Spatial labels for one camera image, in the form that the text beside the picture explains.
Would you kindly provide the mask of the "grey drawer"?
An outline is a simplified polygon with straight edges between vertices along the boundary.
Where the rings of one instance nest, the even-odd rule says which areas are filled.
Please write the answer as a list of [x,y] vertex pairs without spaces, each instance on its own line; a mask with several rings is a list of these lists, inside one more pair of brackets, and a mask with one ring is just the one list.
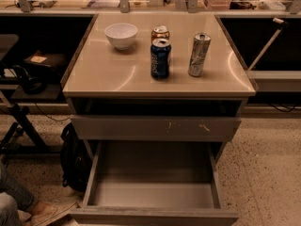
[[101,142],[80,208],[80,224],[232,226],[214,154],[193,142]]
[[237,117],[164,117],[72,115],[81,139],[141,141],[231,141]]

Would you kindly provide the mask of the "grey drawer cabinet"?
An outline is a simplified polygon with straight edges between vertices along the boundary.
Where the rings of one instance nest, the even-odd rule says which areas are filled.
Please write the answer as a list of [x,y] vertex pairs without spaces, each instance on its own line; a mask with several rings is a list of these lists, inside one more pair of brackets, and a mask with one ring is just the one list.
[[[138,29],[129,49],[114,48],[104,34],[109,25],[118,23]],[[151,31],[157,25],[165,25],[170,34],[169,77],[165,79],[151,76]],[[197,33],[211,37],[200,77],[188,72]],[[240,118],[241,108],[255,89],[212,13],[101,12],[63,91],[71,115]],[[82,140],[92,160],[101,142],[141,141]],[[217,164],[229,141],[155,142],[206,144]]]

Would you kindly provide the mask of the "blue pepsi can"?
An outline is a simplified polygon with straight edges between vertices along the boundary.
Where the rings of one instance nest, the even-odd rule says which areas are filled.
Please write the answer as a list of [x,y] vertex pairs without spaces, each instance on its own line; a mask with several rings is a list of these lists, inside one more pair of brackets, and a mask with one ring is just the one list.
[[154,79],[169,77],[171,45],[168,39],[155,39],[150,47],[150,74]]

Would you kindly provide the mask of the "tall silver energy can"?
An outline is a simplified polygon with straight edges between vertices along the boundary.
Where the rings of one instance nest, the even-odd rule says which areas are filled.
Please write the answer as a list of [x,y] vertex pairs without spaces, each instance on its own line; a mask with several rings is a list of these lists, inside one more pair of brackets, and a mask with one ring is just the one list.
[[208,34],[197,33],[195,35],[188,69],[188,72],[191,76],[202,76],[204,62],[210,43],[211,37]]

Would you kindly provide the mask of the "orange soda can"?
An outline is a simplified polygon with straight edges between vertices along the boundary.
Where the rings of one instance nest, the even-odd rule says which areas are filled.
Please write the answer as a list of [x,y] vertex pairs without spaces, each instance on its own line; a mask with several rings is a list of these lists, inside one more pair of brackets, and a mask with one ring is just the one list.
[[165,25],[157,25],[151,31],[151,40],[169,39],[169,30]]

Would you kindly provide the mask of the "white ceramic bowl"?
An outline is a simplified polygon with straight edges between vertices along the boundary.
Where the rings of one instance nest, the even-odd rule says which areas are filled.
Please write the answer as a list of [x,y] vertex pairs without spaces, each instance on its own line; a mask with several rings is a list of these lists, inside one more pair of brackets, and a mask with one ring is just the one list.
[[127,23],[111,24],[104,30],[110,44],[118,50],[129,49],[135,42],[137,32],[135,25]]

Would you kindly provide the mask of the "black backpack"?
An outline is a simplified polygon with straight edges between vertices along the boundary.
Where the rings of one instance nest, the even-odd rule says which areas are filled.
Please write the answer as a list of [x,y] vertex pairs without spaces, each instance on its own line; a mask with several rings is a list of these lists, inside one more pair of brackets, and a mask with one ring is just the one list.
[[84,141],[78,138],[71,122],[64,127],[61,138],[63,145],[60,151],[60,163],[63,169],[63,186],[85,192],[92,160]]

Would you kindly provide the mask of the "black headphones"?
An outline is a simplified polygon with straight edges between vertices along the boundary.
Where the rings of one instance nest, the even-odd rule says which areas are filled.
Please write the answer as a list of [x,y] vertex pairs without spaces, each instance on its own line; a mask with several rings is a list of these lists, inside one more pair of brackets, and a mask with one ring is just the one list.
[[47,84],[39,77],[30,77],[25,68],[19,65],[13,66],[17,79],[26,94],[39,94],[43,92]]

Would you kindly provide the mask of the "black box with label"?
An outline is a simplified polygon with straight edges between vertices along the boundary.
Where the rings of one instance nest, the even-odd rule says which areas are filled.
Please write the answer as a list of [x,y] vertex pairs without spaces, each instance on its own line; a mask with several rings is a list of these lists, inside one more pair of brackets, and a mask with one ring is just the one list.
[[41,51],[37,51],[32,56],[25,58],[24,63],[58,70],[65,68],[68,61],[64,54],[42,53]]

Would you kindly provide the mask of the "white stick with tip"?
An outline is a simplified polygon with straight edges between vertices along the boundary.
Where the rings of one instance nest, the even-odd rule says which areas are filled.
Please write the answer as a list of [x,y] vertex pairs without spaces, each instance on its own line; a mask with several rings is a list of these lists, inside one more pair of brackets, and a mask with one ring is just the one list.
[[272,37],[269,39],[268,42],[266,42],[266,44],[263,46],[263,48],[261,49],[261,51],[259,52],[259,54],[256,56],[256,58],[253,60],[253,62],[251,63],[251,65],[248,67],[249,71],[252,71],[253,68],[257,65],[257,63],[260,61],[261,57],[265,54],[265,52],[267,51],[267,49],[272,45],[272,43],[274,42],[274,40],[278,37],[278,35],[281,33],[281,31],[283,30],[283,28],[287,25],[287,22],[285,22],[282,19],[279,19],[277,17],[275,17],[273,19],[273,22],[275,24],[277,24],[277,30],[276,32],[272,35]]

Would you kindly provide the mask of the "person leg in jeans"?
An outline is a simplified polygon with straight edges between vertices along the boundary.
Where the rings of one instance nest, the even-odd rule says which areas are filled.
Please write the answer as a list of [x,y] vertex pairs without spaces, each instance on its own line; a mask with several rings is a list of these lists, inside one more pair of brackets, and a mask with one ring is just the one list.
[[28,213],[35,196],[0,162],[0,226],[22,226],[18,211]]

